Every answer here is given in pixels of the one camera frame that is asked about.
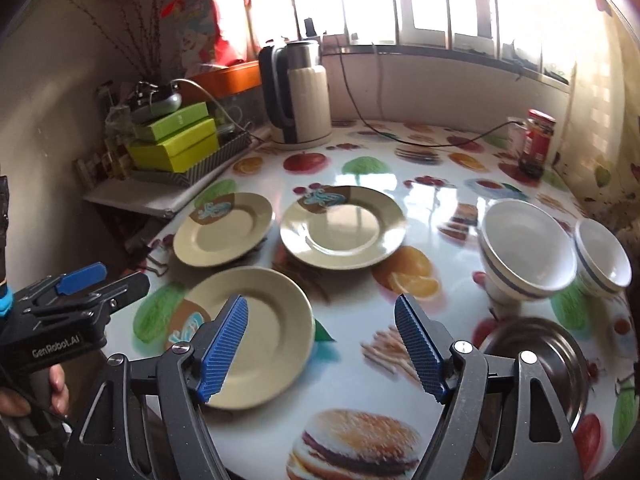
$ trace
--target red jar lid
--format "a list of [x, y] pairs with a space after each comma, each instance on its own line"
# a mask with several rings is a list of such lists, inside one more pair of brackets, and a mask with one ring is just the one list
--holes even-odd
[[529, 110], [529, 118], [534, 119], [536, 121], [540, 121], [542, 123], [546, 123], [549, 126], [554, 126], [556, 124], [556, 120], [547, 114], [543, 114], [537, 110]]

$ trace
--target yellow box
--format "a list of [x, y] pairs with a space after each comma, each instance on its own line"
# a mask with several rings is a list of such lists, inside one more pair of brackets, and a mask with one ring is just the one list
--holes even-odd
[[181, 173], [219, 148], [216, 125], [205, 119], [158, 144], [132, 142], [127, 149], [140, 170]]

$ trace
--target snack bag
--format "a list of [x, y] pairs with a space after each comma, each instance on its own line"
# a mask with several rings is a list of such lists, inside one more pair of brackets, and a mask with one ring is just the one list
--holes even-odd
[[231, 66], [246, 60], [244, 0], [173, 0], [161, 13], [171, 15], [187, 74], [201, 65]]

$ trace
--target window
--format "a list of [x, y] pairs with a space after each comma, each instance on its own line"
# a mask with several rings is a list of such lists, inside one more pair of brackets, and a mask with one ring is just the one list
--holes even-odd
[[430, 46], [493, 57], [567, 83], [570, 0], [294, 0], [300, 31], [350, 44]]

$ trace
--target striped tray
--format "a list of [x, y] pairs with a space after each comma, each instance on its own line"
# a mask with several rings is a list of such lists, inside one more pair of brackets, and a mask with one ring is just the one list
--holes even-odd
[[230, 140], [215, 153], [204, 158], [194, 166], [191, 166], [183, 173], [171, 173], [169, 171], [140, 171], [132, 170], [131, 177], [136, 180], [146, 182], [158, 182], [160, 184], [171, 184], [172, 186], [191, 187], [203, 176], [224, 164], [233, 156], [251, 144], [251, 136], [248, 133], [240, 134], [235, 139]]

